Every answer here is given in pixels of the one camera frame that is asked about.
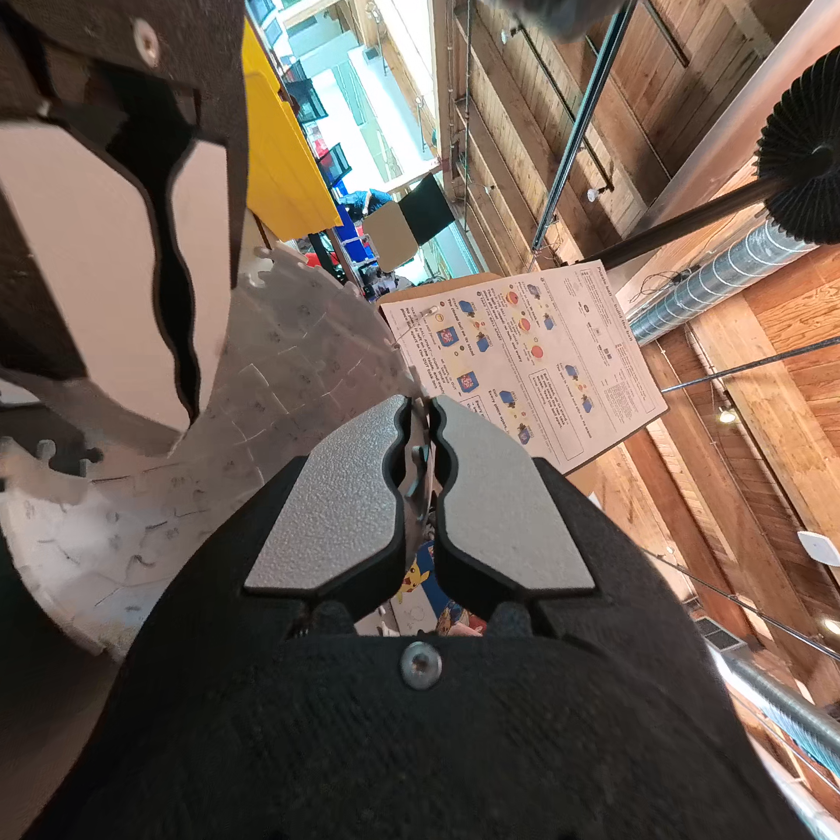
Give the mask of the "thin steel tension rod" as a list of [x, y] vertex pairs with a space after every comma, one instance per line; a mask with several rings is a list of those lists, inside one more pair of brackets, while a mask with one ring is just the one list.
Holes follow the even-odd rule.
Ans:
[[775, 627], [783, 633], [795, 638], [798, 642], [808, 646], [809, 648], [817, 651], [820, 654], [823, 654], [824, 656], [829, 657], [834, 662], [839, 663], [839, 653], [824, 645], [823, 643], [816, 641], [814, 638], [805, 635], [804, 633], [794, 629], [792, 626], [789, 626], [788, 624], [771, 617], [769, 614], [762, 612], [756, 606], [748, 604], [746, 601], [744, 601], [737, 595], [727, 593], [720, 587], [708, 581], [704, 581], [703, 579], [689, 572], [677, 563], [671, 563], [663, 555], [652, 553], [646, 549], [643, 549], [643, 553], [645, 553], [649, 559], [657, 561], [673, 571], [679, 572], [694, 583], [699, 584], [712, 592], [715, 592], [719, 596], [726, 598], [728, 601], [740, 607], [744, 611], [757, 616], [763, 623]]
[[698, 377], [693, 380], [679, 382], [675, 385], [669, 385], [666, 388], [661, 389], [661, 393], [663, 395], [682, 391], [694, 385], [701, 385], [709, 382], [718, 382], [720, 380], [726, 379], [728, 377], [738, 375], [740, 373], [745, 373], [748, 371], [754, 371], [761, 367], [768, 366], [771, 364], [776, 364], [788, 360], [792, 360], [794, 358], [801, 357], [803, 355], [812, 354], [816, 352], [820, 352], [823, 350], [828, 350], [839, 345], [839, 336], [832, 337], [830, 339], [825, 339], [820, 342], [810, 343], [805, 346], [801, 346], [799, 348], [793, 350], [787, 350], [782, 353], [776, 353], [771, 356], [767, 356], [760, 360], [748, 362], [746, 364], [740, 364], [723, 371], [716, 371], [710, 374], [706, 374], [704, 376]]

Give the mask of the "black square panel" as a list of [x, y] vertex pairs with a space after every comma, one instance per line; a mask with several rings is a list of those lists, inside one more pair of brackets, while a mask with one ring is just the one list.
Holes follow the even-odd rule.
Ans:
[[417, 246], [427, 244], [455, 222], [447, 197], [434, 174], [425, 175], [397, 205]]

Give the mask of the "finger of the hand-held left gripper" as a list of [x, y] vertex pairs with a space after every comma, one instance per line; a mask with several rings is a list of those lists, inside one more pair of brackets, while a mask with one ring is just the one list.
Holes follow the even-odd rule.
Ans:
[[2, 124], [2, 195], [83, 373], [116, 407], [182, 434], [198, 408], [194, 301], [141, 186], [69, 131]]
[[192, 321], [187, 348], [196, 363], [196, 410], [210, 402], [232, 298], [228, 158], [223, 145], [192, 140], [168, 185], [175, 252], [185, 268]]

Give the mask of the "yellow plastic bin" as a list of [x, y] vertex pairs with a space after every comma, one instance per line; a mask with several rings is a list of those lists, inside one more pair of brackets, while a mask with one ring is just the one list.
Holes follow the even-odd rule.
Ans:
[[280, 79], [248, 17], [242, 60], [248, 209], [285, 242], [338, 226], [339, 211], [291, 105], [280, 97]]

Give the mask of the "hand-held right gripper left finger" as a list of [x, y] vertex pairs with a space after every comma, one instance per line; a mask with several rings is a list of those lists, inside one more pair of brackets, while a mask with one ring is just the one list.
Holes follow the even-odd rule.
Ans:
[[338, 602], [357, 622], [397, 592], [410, 426], [411, 403], [394, 395], [311, 451], [245, 579], [248, 594]]

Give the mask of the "black table lamp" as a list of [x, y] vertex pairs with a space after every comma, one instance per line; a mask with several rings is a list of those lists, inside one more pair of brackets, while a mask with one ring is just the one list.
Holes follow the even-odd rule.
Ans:
[[589, 261], [607, 270], [762, 203], [780, 230], [812, 245], [839, 242], [839, 48], [808, 67], [762, 129], [756, 178], [609, 248]]

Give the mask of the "white ceiling device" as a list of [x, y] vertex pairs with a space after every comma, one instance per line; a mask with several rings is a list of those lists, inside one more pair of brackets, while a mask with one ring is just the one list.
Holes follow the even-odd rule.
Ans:
[[826, 535], [819, 532], [800, 530], [797, 532], [797, 538], [803, 550], [812, 560], [830, 568], [839, 569], [839, 549]]

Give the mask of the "partly built puzzle ball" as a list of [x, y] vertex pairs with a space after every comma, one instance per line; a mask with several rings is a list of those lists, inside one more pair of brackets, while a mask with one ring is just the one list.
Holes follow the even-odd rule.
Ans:
[[170, 454], [2, 406], [10, 564], [73, 644], [121, 659], [186, 562], [289, 460], [412, 387], [375, 307], [280, 246], [240, 276], [209, 404]]

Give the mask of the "tan square panel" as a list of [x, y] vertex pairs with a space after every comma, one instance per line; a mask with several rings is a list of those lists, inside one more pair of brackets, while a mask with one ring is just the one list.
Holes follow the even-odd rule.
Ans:
[[420, 249], [399, 202], [385, 203], [367, 215], [363, 229], [383, 273], [411, 261]]

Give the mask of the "silver ventilation duct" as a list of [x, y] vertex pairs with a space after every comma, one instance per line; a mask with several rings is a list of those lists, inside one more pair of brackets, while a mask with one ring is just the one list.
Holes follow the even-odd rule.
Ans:
[[638, 313], [629, 324], [633, 336], [644, 347], [816, 247], [764, 222]]
[[719, 669], [811, 758], [839, 775], [839, 724], [822, 709], [742, 658], [723, 657]]

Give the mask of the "colourful puzzle box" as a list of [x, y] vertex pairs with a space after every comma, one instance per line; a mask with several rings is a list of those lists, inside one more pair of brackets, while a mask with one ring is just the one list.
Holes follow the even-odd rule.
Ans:
[[417, 549], [391, 606], [403, 636], [482, 637], [487, 630], [486, 621], [443, 591], [435, 573], [433, 540]]

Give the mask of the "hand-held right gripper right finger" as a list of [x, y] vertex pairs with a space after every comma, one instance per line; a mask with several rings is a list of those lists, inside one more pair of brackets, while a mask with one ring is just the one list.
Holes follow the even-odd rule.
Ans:
[[435, 573], [460, 606], [489, 621], [503, 603], [595, 592], [595, 581], [534, 460], [454, 399], [429, 406], [436, 445]]

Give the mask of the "ceiling vent grille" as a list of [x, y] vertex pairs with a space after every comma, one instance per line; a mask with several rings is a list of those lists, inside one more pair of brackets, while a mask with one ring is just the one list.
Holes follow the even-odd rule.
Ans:
[[708, 617], [697, 618], [694, 625], [707, 645], [720, 654], [741, 655], [743, 651], [750, 652], [749, 646], [743, 640]]

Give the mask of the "blue storage bins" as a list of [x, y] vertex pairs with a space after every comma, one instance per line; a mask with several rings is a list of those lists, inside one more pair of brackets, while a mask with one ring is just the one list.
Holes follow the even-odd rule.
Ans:
[[337, 204], [340, 224], [334, 230], [350, 261], [354, 264], [368, 263], [374, 259], [371, 248], [363, 241], [360, 223], [354, 222], [345, 205]]

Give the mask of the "metal ceiling rail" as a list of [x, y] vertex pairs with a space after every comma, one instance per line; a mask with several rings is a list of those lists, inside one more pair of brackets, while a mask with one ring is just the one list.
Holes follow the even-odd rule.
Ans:
[[559, 204], [562, 191], [569, 181], [573, 162], [580, 151], [581, 145], [587, 139], [586, 133], [592, 122], [595, 108], [609, 78], [636, 5], [636, 1], [626, 2], [612, 16], [602, 46], [596, 53], [594, 69], [578, 111], [574, 116], [570, 137], [560, 158], [558, 171], [547, 194], [546, 207], [542, 212], [532, 241], [531, 251], [534, 256], [540, 252], [543, 246], [543, 240], [552, 223], [553, 213]]

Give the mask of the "white instruction sheet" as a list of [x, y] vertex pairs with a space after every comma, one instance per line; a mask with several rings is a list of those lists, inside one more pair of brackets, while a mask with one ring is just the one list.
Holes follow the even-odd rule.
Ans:
[[599, 260], [378, 309], [427, 394], [563, 474], [668, 411]]

